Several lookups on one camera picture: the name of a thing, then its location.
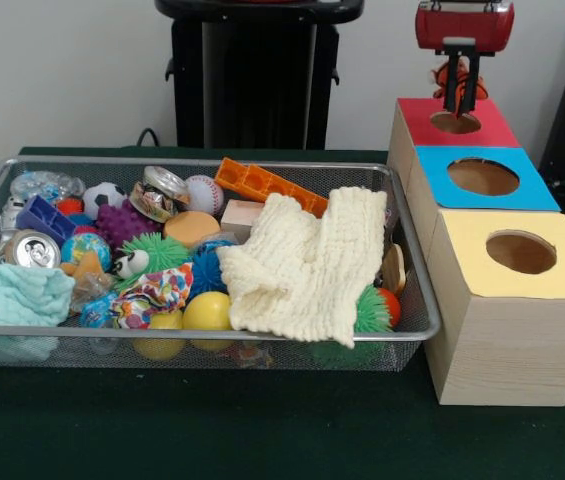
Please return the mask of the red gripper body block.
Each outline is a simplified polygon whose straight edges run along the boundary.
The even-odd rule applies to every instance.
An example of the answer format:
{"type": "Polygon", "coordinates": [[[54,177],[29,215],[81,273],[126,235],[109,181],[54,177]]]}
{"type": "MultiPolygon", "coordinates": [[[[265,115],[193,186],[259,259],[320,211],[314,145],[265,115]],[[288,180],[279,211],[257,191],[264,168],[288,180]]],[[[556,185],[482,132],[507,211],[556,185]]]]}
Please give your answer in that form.
{"type": "Polygon", "coordinates": [[[512,1],[420,1],[417,43],[427,50],[469,45],[479,53],[497,53],[508,44],[514,18],[512,1]]]}

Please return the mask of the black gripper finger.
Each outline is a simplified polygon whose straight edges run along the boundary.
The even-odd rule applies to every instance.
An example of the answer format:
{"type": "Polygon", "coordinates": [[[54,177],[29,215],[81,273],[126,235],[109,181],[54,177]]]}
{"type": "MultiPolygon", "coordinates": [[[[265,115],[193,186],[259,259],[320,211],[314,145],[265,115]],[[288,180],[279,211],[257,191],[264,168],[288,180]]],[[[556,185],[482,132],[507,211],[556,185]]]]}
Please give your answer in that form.
{"type": "Polygon", "coordinates": [[[458,50],[451,49],[447,52],[448,61],[446,63],[446,82],[444,88],[444,109],[450,113],[457,113],[456,88],[457,88],[457,67],[458,50]]]}
{"type": "Polygon", "coordinates": [[[478,53],[471,51],[467,58],[469,60],[469,70],[463,96],[464,113],[470,113],[475,109],[478,84],[478,53]]]}

